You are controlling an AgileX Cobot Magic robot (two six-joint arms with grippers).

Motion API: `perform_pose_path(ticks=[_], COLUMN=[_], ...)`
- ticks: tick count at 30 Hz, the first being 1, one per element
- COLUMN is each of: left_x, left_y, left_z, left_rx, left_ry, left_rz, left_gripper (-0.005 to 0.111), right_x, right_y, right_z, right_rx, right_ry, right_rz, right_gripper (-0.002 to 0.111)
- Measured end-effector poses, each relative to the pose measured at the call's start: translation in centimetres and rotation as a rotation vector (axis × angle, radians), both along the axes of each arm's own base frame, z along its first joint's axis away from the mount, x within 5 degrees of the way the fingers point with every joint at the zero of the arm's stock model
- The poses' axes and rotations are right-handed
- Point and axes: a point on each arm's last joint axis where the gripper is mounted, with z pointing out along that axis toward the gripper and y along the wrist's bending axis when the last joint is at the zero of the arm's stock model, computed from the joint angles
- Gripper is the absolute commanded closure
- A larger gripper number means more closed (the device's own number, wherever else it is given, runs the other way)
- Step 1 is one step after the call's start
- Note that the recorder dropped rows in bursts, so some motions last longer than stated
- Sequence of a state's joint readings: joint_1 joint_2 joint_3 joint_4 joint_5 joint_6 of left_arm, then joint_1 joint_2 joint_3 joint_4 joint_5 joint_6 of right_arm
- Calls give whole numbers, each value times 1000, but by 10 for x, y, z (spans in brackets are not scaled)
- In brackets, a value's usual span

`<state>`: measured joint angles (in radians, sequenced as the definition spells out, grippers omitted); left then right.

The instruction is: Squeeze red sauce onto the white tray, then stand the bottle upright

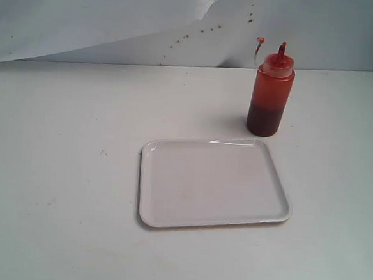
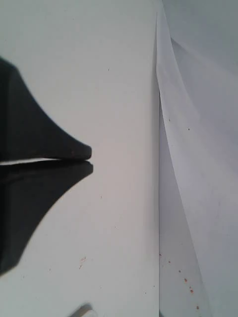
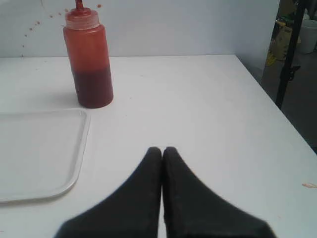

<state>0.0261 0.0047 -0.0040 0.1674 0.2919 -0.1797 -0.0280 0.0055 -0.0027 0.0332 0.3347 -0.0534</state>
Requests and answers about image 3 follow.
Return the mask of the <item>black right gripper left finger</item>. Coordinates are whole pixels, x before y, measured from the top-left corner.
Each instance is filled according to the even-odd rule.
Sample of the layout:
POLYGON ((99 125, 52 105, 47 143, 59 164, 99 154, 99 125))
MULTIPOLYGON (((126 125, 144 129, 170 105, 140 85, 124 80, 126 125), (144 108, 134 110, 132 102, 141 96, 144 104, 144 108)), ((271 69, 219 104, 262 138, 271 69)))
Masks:
POLYGON ((109 197, 62 224, 57 238, 156 238, 162 155, 150 147, 131 176, 109 197))

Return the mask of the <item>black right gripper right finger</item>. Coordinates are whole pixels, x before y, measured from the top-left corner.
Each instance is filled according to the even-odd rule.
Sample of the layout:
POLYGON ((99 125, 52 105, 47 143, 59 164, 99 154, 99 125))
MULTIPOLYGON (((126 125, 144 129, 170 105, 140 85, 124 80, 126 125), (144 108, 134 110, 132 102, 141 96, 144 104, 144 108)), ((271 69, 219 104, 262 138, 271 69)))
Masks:
POLYGON ((233 206, 186 165, 176 148, 163 153, 162 192, 169 238, 273 238, 267 222, 233 206))

